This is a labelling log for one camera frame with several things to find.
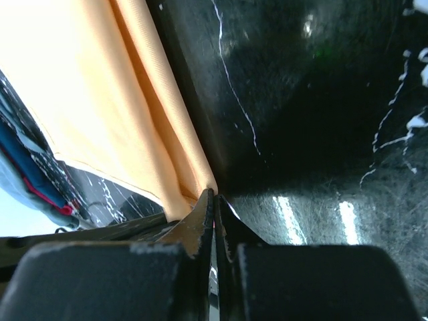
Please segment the peach cloth napkin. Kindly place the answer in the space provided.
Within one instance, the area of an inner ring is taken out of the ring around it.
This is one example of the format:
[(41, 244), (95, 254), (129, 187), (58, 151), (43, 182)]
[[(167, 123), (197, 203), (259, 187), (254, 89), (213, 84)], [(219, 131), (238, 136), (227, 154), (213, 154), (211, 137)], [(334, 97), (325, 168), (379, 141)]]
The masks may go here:
[(216, 189), (145, 1), (2, 1), (1, 71), (58, 160), (169, 221)]

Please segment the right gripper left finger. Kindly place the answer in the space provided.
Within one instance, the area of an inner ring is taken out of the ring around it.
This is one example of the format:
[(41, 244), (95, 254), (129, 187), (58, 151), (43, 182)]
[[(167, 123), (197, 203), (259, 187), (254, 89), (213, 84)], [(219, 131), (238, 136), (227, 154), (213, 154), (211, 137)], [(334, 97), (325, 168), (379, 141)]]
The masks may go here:
[(206, 320), (209, 317), (213, 190), (156, 245), (153, 318)]

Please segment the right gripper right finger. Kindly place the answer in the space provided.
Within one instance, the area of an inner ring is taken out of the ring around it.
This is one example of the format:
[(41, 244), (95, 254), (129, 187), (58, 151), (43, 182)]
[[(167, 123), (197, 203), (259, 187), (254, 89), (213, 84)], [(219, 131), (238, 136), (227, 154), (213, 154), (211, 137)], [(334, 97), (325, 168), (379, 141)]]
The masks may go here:
[(219, 316), (222, 320), (244, 320), (243, 281), (237, 259), (238, 245), (267, 245), (236, 217), (222, 195), (214, 197), (214, 231), (217, 255)]

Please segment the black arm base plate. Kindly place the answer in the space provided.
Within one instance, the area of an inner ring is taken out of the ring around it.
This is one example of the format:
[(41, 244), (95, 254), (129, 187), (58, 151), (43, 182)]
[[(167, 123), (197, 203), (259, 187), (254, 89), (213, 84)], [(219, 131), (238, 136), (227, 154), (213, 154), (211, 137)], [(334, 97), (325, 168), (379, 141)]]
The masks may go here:
[(177, 221), (168, 222), (162, 213), (124, 223), (95, 229), (1, 238), (1, 268), (15, 269), (20, 259), (38, 243), (51, 241), (128, 241), (144, 237), (155, 231), (173, 227)]

